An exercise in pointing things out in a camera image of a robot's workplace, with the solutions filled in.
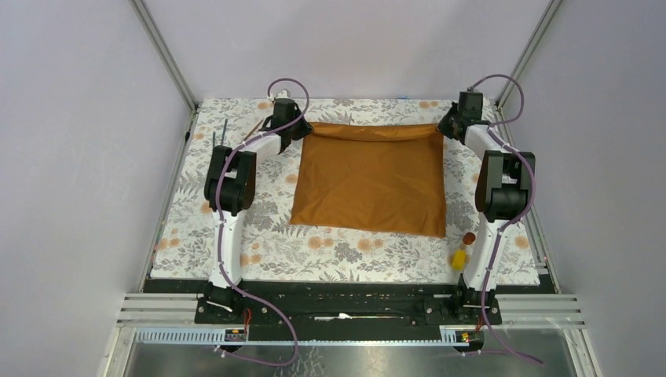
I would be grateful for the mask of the orange cloth napkin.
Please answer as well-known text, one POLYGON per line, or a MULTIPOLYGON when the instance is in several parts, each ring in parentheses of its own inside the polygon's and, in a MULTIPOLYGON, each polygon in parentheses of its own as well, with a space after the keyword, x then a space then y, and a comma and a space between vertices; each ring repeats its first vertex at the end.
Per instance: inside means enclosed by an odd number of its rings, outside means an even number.
POLYGON ((290 223, 445 237, 443 135, 434 123, 314 123, 290 223))

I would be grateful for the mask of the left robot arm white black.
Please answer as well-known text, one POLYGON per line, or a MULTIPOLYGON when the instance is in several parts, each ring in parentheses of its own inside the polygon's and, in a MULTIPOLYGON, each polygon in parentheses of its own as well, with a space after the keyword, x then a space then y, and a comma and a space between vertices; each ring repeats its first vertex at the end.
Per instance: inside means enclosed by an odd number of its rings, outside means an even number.
POLYGON ((291 98, 273 101, 273 113, 259 123, 257 133, 232 148, 218 145, 213 148, 204 197, 214 212, 216 266, 210 283, 227 289, 242 280, 243 223, 255 193, 258 165, 284 152, 293 141, 310 133, 313 127, 306 121, 304 111, 291 98))

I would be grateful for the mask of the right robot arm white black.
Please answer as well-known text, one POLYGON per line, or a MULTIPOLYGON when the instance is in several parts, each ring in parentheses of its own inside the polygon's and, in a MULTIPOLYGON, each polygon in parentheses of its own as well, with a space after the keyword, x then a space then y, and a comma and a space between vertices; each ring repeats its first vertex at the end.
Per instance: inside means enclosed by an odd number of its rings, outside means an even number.
POLYGON ((478 235, 471 260, 461 274, 463 286, 477 292, 496 288, 496 267, 509 231, 517 227, 533 203, 536 164, 533 153, 512 148, 482 118, 483 104, 482 93, 471 88, 461 91, 437 126, 444 136, 459 141, 481 160, 474 194, 478 235))

